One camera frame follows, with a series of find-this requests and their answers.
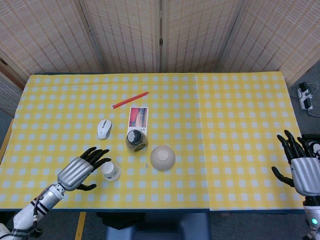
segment table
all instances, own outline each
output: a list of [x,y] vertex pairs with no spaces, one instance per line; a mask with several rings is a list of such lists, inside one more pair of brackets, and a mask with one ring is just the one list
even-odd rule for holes
[[[149,107],[148,147],[137,153],[125,145],[130,107]],[[96,137],[101,119],[113,122],[104,140]],[[67,192],[56,209],[301,208],[271,171],[290,174],[276,138],[284,129],[300,134],[281,72],[32,75],[0,165],[0,206],[23,208],[97,146],[110,149],[121,177],[107,182],[96,170],[84,183],[97,188]],[[149,161],[159,145],[176,154],[166,172]]]

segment power strip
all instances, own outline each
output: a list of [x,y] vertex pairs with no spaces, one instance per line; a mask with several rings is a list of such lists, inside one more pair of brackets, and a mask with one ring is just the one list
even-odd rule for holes
[[301,109],[302,110],[313,109],[312,103],[311,103],[312,94],[309,92],[307,83],[305,81],[303,83],[300,83],[296,91],[298,93]]

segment small round container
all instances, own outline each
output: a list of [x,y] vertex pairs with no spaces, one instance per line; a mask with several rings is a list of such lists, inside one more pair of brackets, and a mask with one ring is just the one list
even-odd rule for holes
[[130,150],[137,152],[147,145],[147,137],[139,130],[131,130],[126,136],[125,144]]
[[108,181],[115,181],[121,175],[121,168],[111,161],[105,162],[101,167],[101,171],[103,178]]
[[157,146],[151,152],[150,162],[158,171],[167,171],[175,165],[176,155],[168,146]]

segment card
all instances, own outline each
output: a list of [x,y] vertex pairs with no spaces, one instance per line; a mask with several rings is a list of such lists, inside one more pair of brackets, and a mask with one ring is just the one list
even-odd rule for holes
[[128,131],[126,134],[131,130],[139,130],[147,135],[148,110],[148,107],[132,106],[130,108]]

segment robotic arm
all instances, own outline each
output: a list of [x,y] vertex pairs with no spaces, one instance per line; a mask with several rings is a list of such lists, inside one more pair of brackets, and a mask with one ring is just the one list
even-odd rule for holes
[[288,130],[284,130],[284,134],[287,140],[281,135],[277,135],[277,138],[282,143],[292,178],[283,176],[275,166],[271,169],[277,179],[305,196],[303,208],[311,232],[303,239],[320,240],[320,162],[316,157],[318,152],[315,153],[306,140],[298,137],[301,147]]
[[97,186],[96,184],[87,186],[82,182],[102,164],[111,161],[110,158],[99,160],[107,152],[109,152],[108,149],[96,150],[96,147],[91,147],[80,157],[73,159],[58,174],[58,183],[49,185],[39,196],[14,216],[14,228],[11,232],[0,223],[0,240],[20,240],[28,237],[36,229],[38,221],[64,198],[65,191],[73,191],[75,189],[89,191],[94,189]]

